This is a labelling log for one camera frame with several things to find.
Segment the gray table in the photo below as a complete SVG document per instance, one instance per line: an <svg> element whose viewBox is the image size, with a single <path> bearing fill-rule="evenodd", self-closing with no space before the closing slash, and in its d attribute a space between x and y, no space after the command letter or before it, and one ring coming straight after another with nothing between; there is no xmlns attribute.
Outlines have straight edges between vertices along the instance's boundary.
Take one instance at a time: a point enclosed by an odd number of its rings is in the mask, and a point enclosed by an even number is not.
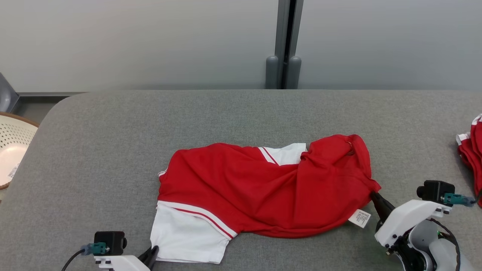
<svg viewBox="0 0 482 271"><path fill-rule="evenodd" d="M181 148L214 142L281 147L359 134L373 178L394 205L426 179L472 195L455 135L480 113L482 95L451 91L115 91L61 101L42 122L0 204L0 270L60 270L98 230L126 233L126 254L150 246L157 172ZM400 268L350 223L304 239L240 234L220 265L157 263L156 270L370 270ZM482 266L482 210L441 219L473 266ZM78 257L68 270L97 270Z"/></svg>

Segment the white basket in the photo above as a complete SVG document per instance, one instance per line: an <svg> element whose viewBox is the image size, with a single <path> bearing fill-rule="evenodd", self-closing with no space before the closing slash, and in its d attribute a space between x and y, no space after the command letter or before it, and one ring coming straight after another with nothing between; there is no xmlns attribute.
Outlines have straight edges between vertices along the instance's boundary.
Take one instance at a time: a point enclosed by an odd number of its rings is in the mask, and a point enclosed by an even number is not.
<svg viewBox="0 0 482 271"><path fill-rule="evenodd" d="M0 112L0 190L9 186L39 125Z"/></svg>

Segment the robotic arm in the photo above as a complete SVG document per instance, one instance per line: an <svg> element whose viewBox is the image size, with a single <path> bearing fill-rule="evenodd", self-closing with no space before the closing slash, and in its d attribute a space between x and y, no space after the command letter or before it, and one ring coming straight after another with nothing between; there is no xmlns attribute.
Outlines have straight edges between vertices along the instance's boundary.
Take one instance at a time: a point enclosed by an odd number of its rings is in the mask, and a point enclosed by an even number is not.
<svg viewBox="0 0 482 271"><path fill-rule="evenodd" d="M454 204L472 206L473 198L454 194L455 187L441 181L425 181L417 189L422 200L395 208L380 194L371 198L380 216L375 239L395 255L405 271L475 271L460 253L453 234L432 217L443 217ZM437 231L441 226L448 234Z"/></svg>
<svg viewBox="0 0 482 271"><path fill-rule="evenodd" d="M411 200L395 208L380 194L372 192L371 198L380 217L375 239L385 248L387 255L400 259L405 271L475 271L460 253L454 235L433 217L443 217L452 211L454 204L472 206L473 198L454 194L452 184L425 181L417 189L422 200ZM439 232L437 226L447 233ZM151 271L159 248L149 248L141 256L122 255L127 240L122 231L98 231L94 244L84 246L79 252L93 254L102 270ZM79 254L74 254L67 262Z"/></svg>

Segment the red and white jersey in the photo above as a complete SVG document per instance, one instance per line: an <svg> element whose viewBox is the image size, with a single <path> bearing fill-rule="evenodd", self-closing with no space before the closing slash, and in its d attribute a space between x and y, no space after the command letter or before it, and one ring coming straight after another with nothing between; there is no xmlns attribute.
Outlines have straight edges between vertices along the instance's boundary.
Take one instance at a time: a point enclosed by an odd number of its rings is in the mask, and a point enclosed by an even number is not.
<svg viewBox="0 0 482 271"><path fill-rule="evenodd" d="M281 149L216 143L177 151L159 173L157 260L219 263L240 232L315 235L345 223L379 184L357 135Z"/></svg>

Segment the barcode sticker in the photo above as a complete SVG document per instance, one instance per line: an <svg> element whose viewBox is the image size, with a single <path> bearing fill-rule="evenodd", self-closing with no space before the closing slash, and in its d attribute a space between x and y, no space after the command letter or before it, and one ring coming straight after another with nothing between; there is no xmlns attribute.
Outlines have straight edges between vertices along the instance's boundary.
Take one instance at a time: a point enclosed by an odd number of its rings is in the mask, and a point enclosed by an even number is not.
<svg viewBox="0 0 482 271"><path fill-rule="evenodd" d="M20 164L18 163L15 167L13 167L12 171L7 175L7 177L13 178L15 172L17 172L17 168Z"/></svg>

